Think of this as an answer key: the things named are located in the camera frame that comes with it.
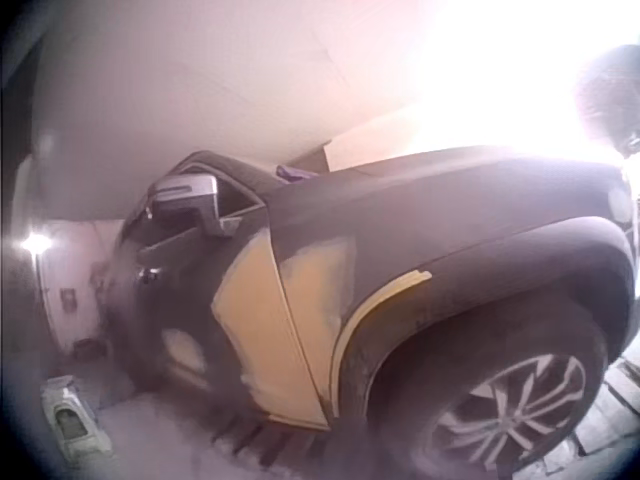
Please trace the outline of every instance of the ceiling light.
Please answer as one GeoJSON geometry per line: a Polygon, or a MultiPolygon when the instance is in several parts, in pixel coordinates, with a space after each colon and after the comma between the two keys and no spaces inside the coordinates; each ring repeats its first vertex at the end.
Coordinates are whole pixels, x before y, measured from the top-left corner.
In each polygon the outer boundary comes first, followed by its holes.
{"type": "Polygon", "coordinates": [[[32,233],[24,242],[20,244],[22,248],[29,251],[31,255],[40,255],[51,248],[52,242],[49,237],[32,233]]]}

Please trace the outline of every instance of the car door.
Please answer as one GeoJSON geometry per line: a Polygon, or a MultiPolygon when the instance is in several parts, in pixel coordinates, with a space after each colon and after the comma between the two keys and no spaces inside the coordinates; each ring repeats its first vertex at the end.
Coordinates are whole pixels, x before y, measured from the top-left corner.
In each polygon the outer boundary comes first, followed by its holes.
{"type": "Polygon", "coordinates": [[[271,249],[267,210],[236,178],[205,164],[180,174],[213,175],[221,218],[240,218],[231,238],[192,236],[166,254],[144,256],[197,228],[195,215],[143,220],[138,301],[155,349],[173,375],[270,417],[326,426],[271,249]]]}

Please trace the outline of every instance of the wheel spoke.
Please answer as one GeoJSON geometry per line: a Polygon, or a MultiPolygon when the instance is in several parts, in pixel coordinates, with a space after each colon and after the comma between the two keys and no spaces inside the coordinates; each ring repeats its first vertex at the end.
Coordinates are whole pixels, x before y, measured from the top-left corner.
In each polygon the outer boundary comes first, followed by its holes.
{"type": "Polygon", "coordinates": [[[507,389],[502,385],[493,385],[493,396],[496,399],[496,405],[498,409],[498,416],[500,418],[507,415],[507,403],[509,398],[507,397],[507,389]]]}
{"type": "Polygon", "coordinates": [[[537,418],[540,417],[541,415],[544,415],[546,413],[549,413],[553,410],[555,410],[556,408],[561,407],[562,405],[564,405],[567,402],[576,402],[580,399],[582,399],[584,393],[581,391],[579,392],[575,392],[575,393],[569,393],[567,395],[565,395],[564,397],[556,400],[555,402],[553,402],[550,405],[547,405],[546,407],[540,408],[539,410],[534,410],[533,412],[528,412],[524,418],[526,420],[532,419],[532,418],[537,418]]]}
{"type": "Polygon", "coordinates": [[[495,418],[466,422],[456,417],[456,415],[452,412],[445,413],[438,422],[439,425],[442,425],[443,427],[449,429],[452,433],[456,433],[459,435],[469,434],[478,430],[486,429],[488,427],[491,427],[492,425],[496,425],[497,423],[498,420],[495,418]]]}
{"type": "Polygon", "coordinates": [[[533,443],[531,440],[520,434],[515,428],[510,429],[507,433],[526,451],[533,450],[533,443]]]}
{"type": "Polygon", "coordinates": [[[529,397],[531,397],[534,381],[535,376],[532,374],[529,375],[527,380],[524,382],[524,385],[522,387],[522,395],[520,396],[520,401],[518,402],[518,406],[516,407],[516,413],[520,414],[524,410],[525,405],[529,401],[529,397]]]}
{"type": "Polygon", "coordinates": [[[469,435],[458,435],[453,439],[453,441],[449,445],[445,447],[445,449],[449,450],[454,448],[467,447],[469,445],[473,445],[476,442],[480,442],[481,440],[484,440],[486,437],[494,436],[494,435],[495,435],[495,430],[476,432],[469,435]]]}
{"type": "Polygon", "coordinates": [[[540,357],[538,363],[536,365],[536,377],[540,378],[544,375],[544,372],[547,370],[551,362],[553,361],[553,355],[545,355],[540,357]]]}
{"type": "Polygon", "coordinates": [[[482,457],[482,454],[485,452],[485,450],[489,447],[489,445],[491,444],[491,442],[493,441],[493,439],[496,438],[496,434],[493,433],[491,435],[489,435],[484,442],[482,442],[482,444],[475,450],[475,452],[473,452],[473,454],[471,455],[471,457],[469,458],[469,462],[470,463],[475,463],[478,460],[480,460],[480,457],[482,457]]]}
{"type": "Polygon", "coordinates": [[[524,424],[542,435],[549,435],[555,430],[555,428],[547,427],[536,420],[525,420],[524,424]]]}
{"type": "Polygon", "coordinates": [[[551,390],[549,393],[547,393],[546,395],[543,395],[542,397],[538,398],[537,400],[531,402],[529,405],[527,405],[528,409],[532,409],[535,408],[541,404],[544,404],[545,402],[549,401],[550,399],[552,399],[553,397],[555,397],[556,395],[562,393],[565,389],[567,389],[569,387],[569,385],[571,384],[571,379],[572,379],[572,373],[576,368],[580,368],[580,365],[578,364],[577,360],[575,360],[573,357],[569,360],[569,362],[567,363],[567,368],[565,370],[564,373],[564,377],[562,382],[553,390],[551,390]]]}
{"type": "Polygon", "coordinates": [[[507,440],[509,440],[509,435],[503,433],[498,440],[498,443],[495,445],[495,447],[493,447],[491,453],[487,456],[487,459],[484,462],[484,465],[487,469],[495,466],[496,459],[498,458],[498,455],[500,455],[500,452],[502,451],[504,446],[507,444],[507,440]]]}

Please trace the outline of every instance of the pickup truck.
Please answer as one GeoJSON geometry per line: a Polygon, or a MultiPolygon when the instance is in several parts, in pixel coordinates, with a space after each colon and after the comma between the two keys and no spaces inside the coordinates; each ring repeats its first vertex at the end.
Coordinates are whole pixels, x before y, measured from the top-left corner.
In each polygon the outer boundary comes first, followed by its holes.
{"type": "Polygon", "coordinates": [[[465,147],[298,183],[210,152],[155,182],[108,274],[115,356],[290,425],[364,425],[438,478],[509,475],[583,417],[637,322],[607,162],[465,147]]]}

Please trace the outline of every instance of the wheel arch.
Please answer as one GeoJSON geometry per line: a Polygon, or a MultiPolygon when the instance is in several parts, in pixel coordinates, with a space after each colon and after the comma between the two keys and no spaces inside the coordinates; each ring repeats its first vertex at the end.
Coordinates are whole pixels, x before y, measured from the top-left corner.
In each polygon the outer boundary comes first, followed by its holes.
{"type": "Polygon", "coordinates": [[[335,416],[366,416],[379,369],[409,338],[519,293],[561,285],[594,315],[605,334],[610,360],[620,354],[636,328],[628,320],[634,298],[631,248],[617,225],[599,217],[547,225],[457,252],[417,270],[428,281],[401,282],[406,288],[378,297],[364,316],[358,316],[358,309],[346,323],[354,322],[350,331],[341,333],[338,345],[343,342],[344,348],[336,348],[332,360],[335,416]]]}

